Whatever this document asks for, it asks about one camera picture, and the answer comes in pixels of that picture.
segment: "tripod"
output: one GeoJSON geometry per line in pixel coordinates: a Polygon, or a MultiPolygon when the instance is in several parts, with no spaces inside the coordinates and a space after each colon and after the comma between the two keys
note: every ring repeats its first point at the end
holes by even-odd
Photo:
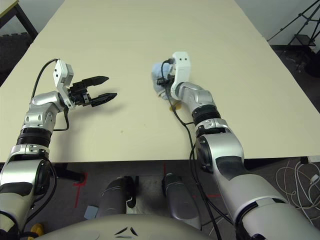
{"type": "Polygon", "coordinates": [[[294,35],[294,37],[292,38],[292,40],[288,43],[288,45],[290,45],[295,38],[298,39],[298,41],[304,45],[304,46],[315,46],[314,41],[316,39],[316,37],[320,34],[320,30],[316,33],[318,26],[320,24],[320,18],[319,19],[312,19],[313,16],[316,14],[316,12],[320,9],[320,0],[316,0],[313,4],[311,4],[306,10],[304,10],[303,12],[299,13],[298,16],[293,19],[291,22],[289,22],[286,26],[284,26],[283,28],[280,28],[280,31],[278,31],[276,34],[274,34],[272,37],[270,37],[267,41],[269,42],[271,39],[273,39],[275,36],[277,36],[279,33],[281,33],[284,29],[286,29],[288,26],[290,26],[293,22],[295,22],[298,18],[303,17],[306,19],[305,23],[303,24],[303,26],[300,28],[300,30],[294,35]],[[311,9],[313,6],[315,6],[317,3],[319,3],[319,5],[315,8],[315,10],[312,12],[312,14],[307,17],[305,16],[305,13],[311,9]],[[311,38],[308,40],[308,43],[306,44],[306,39],[305,38],[301,38],[298,37],[299,33],[304,29],[304,27],[306,25],[308,25],[309,22],[316,22],[316,26],[314,28],[314,31],[312,33],[311,38]]]}
{"type": "MultiPolygon", "coordinates": [[[[284,51],[281,52],[281,54],[279,56],[281,56],[284,52],[287,51],[288,47],[291,45],[291,43],[297,39],[299,41],[299,43],[302,46],[313,46],[315,47],[315,39],[316,37],[320,34],[320,30],[317,32],[318,30],[318,26],[320,24],[320,17],[319,19],[313,19],[314,15],[317,13],[317,11],[320,9],[320,0],[316,0],[313,4],[311,4],[307,9],[305,9],[303,12],[299,13],[298,16],[293,19],[291,22],[289,22],[286,26],[284,26],[283,28],[280,28],[280,31],[278,31],[276,34],[274,34],[272,37],[270,37],[267,41],[269,42],[271,39],[273,39],[275,36],[277,36],[279,33],[281,33],[284,29],[286,29],[288,26],[290,26],[293,22],[295,22],[298,18],[303,17],[306,19],[305,23],[302,25],[302,27],[300,28],[300,30],[293,36],[293,38],[291,39],[291,41],[287,44],[287,46],[285,47],[284,51]],[[314,9],[314,11],[311,13],[311,15],[309,17],[305,16],[305,13],[310,10],[313,6],[315,6],[316,4],[318,4],[318,6],[314,9]],[[309,36],[304,35],[304,34],[300,34],[300,32],[304,29],[304,27],[306,25],[308,25],[309,22],[316,22],[316,26],[313,30],[312,36],[309,38],[309,36]]],[[[302,52],[302,54],[299,54],[300,60],[298,61],[298,65],[296,67],[296,70],[299,69],[303,58],[305,56],[305,53],[302,52]]]]}

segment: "wall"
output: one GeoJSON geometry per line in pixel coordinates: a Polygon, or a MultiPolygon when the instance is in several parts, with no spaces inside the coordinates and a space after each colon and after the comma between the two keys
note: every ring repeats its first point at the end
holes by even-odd
{"type": "MultiPolygon", "coordinates": [[[[269,39],[279,29],[294,19],[299,13],[310,6],[315,0],[235,0],[247,15],[261,35],[269,39]]],[[[19,4],[30,19],[35,29],[40,32],[49,19],[54,15],[64,0],[20,0],[19,4]]],[[[314,16],[318,18],[320,10],[314,16]]],[[[293,35],[301,28],[305,20],[301,17],[269,43],[273,45],[286,45],[293,35]]],[[[315,23],[307,25],[303,34],[312,35],[315,23]]],[[[22,33],[26,30],[16,17],[11,19],[0,29],[3,34],[22,33]]],[[[320,36],[316,39],[315,51],[320,50],[320,36]]]]}
{"type": "MultiPolygon", "coordinates": [[[[291,20],[298,16],[309,7],[315,0],[235,0],[247,15],[255,28],[261,35],[269,39],[273,34],[278,32],[291,20]]],[[[305,15],[308,17],[315,6],[311,8],[305,15]]],[[[320,17],[320,10],[314,16],[314,19],[320,17]]],[[[302,27],[306,20],[300,17],[297,21],[283,30],[279,35],[273,38],[269,43],[272,45],[286,45],[292,37],[302,27]]],[[[309,23],[301,32],[311,37],[315,28],[315,23],[309,23]]],[[[315,51],[320,50],[320,36],[316,39],[315,51]]]]}
{"type": "MultiPolygon", "coordinates": [[[[63,2],[64,0],[19,0],[19,5],[35,29],[40,32],[63,2]]],[[[13,17],[0,29],[0,36],[23,32],[26,32],[25,28],[17,17],[13,17]]]]}

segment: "beige tabletop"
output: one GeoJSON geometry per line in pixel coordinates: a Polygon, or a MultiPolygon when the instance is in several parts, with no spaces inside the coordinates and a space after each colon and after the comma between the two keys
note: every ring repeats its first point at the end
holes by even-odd
{"type": "MultiPolygon", "coordinates": [[[[319,113],[233,0],[66,0],[0,87],[1,162],[52,58],[72,65],[73,82],[110,77],[88,88],[92,97],[118,93],[69,113],[70,129],[51,138],[52,162],[187,159],[188,135],[151,80],[153,64],[176,51],[188,52],[190,81],[211,91],[246,158],[320,155],[319,113]]],[[[53,67],[37,94],[55,89],[53,67]]],[[[186,107],[178,114],[191,120],[186,107]]]]}
{"type": "Polygon", "coordinates": [[[0,18],[18,4],[18,0],[0,0],[0,18]]]}

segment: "black cable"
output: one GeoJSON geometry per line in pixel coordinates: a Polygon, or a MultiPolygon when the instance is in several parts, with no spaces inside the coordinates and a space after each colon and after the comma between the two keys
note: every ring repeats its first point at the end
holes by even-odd
{"type": "Polygon", "coordinates": [[[221,217],[223,217],[225,220],[227,220],[230,224],[233,225],[232,220],[229,217],[227,217],[219,208],[217,208],[216,205],[214,205],[208,197],[206,197],[206,201],[221,217]]]}
{"type": "Polygon", "coordinates": [[[5,212],[5,211],[1,211],[0,210],[0,214],[6,216],[7,218],[9,218],[12,222],[13,222],[13,226],[16,226],[19,229],[19,225],[17,220],[9,213],[5,212]]]}
{"type": "Polygon", "coordinates": [[[39,237],[39,235],[38,235],[38,233],[33,232],[33,231],[25,231],[20,234],[20,238],[26,238],[26,237],[31,237],[31,238],[35,239],[35,238],[39,237]]]}
{"type": "MultiPolygon", "coordinates": [[[[168,60],[167,61],[164,61],[162,62],[161,64],[161,76],[162,76],[162,79],[165,80],[165,77],[164,77],[164,71],[163,71],[163,66],[165,63],[168,63],[168,60]]],[[[170,95],[169,95],[169,92],[168,92],[168,86],[165,86],[164,87],[165,89],[165,94],[168,98],[168,101],[169,101],[169,104],[172,108],[172,111],[173,111],[173,114],[175,115],[175,117],[178,119],[178,121],[181,123],[182,126],[184,126],[184,128],[186,129],[187,133],[188,133],[188,137],[189,137],[189,141],[190,141],[190,146],[191,146],[191,152],[190,152],[190,155],[189,155],[189,165],[190,165],[190,171],[191,171],[191,174],[192,174],[192,177],[193,177],[193,180],[195,181],[195,184],[200,192],[200,195],[201,195],[201,198],[205,204],[205,207],[209,213],[209,216],[211,218],[211,221],[213,223],[213,226],[214,226],[214,230],[215,230],[215,233],[216,233],[216,237],[218,240],[221,240],[221,234],[220,234],[220,231],[219,231],[219,228],[218,228],[218,225],[215,221],[215,218],[211,212],[211,209],[210,209],[210,206],[207,202],[207,196],[203,190],[203,187],[200,183],[200,180],[199,180],[199,177],[198,177],[198,173],[197,173],[197,168],[196,168],[196,163],[195,163],[195,153],[194,153],[194,149],[196,147],[196,145],[193,144],[193,141],[192,141],[192,137],[191,137],[191,133],[190,133],[190,130],[189,128],[187,127],[187,124],[185,122],[183,122],[181,120],[181,118],[178,116],[177,112],[176,112],[176,108],[175,106],[173,106],[171,100],[170,100],[170,95]]]]}
{"type": "MultiPolygon", "coordinates": [[[[215,218],[214,218],[214,220],[218,220],[218,219],[220,219],[220,218],[222,218],[222,216],[217,216],[217,217],[215,217],[215,218]]],[[[201,227],[204,227],[204,226],[206,226],[206,225],[208,225],[208,224],[210,224],[210,223],[212,223],[212,221],[211,221],[211,220],[210,220],[210,221],[205,222],[204,224],[201,224],[201,227]]]]}
{"type": "Polygon", "coordinates": [[[40,72],[39,72],[39,74],[38,74],[38,77],[36,78],[35,83],[34,83],[34,87],[33,87],[32,95],[31,95],[31,99],[33,99],[34,96],[35,96],[35,94],[36,94],[36,90],[37,90],[37,86],[38,86],[40,77],[41,77],[42,73],[44,72],[44,70],[46,69],[46,67],[47,67],[50,63],[57,62],[57,61],[58,61],[57,58],[51,59],[50,61],[48,61],[48,62],[41,68],[41,70],[40,70],[40,72]]]}
{"type": "Polygon", "coordinates": [[[36,200],[34,200],[33,203],[39,202],[41,199],[44,198],[45,195],[46,195],[45,193],[42,194],[40,197],[38,197],[36,200]]]}
{"type": "Polygon", "coordinates": [[[51,172],[52,172],[52,175],[53,175],[53,188],[52,188],[52,191],[49,195],[49,197],[45,200],[45,202],[34,212],[32,213],[27,219],[26,219],[26,222],[25,224],[27,224],[28,222],[30,222],[31,219],[33,219],[42,209],[45,208],[45,206],[48,204],[48,202],[52,199],[53,195],[55,194],[55,191],[56,191],[56,188],[57,188],[57,173],[56,173],[56,170],[55,168],[52,166],[52,163],[50,163],[50,169],[51,169],[51,172]]]}
{"type": "Polygon", "coordinates": [[[64,114],[65,123],[66,123],[66,128],[64,128],[64,129],[53,129],[53,131],[61,132],[61,131],[67,131],[69,129],[68,112],[69,112],[69,108],[65,107],[64,110],[63,110],[63,114],[64,114]]]}

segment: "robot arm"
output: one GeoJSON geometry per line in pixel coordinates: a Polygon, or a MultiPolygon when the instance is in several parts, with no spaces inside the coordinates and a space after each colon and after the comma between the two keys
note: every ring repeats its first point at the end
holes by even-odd
{"type": "Polygon", "coordinates": [[[91,99],[88,86],[99,85],[108,77],[96,76],[76,82],[71,65],[58,59],[53,78],[57,91],[39,94],[31,99],[17,139],[0,174],[0,230],[19,236],[28,212],[37,196],[47,192],[50,182],[49,144],[60,112],[76,105],[92,107],[112,100],[116,93],[105,93],[91,99]]]}
{"type": "Polygon", "coordinates": [[[190,58],[175,52],[171,96],[188,107],[196,130],[197,159],[213,174],[239,240],[320,239],[313,227],[264,178],[244,167],[244,151],[221,118],[209,91],[188,82],[190,58]]]}

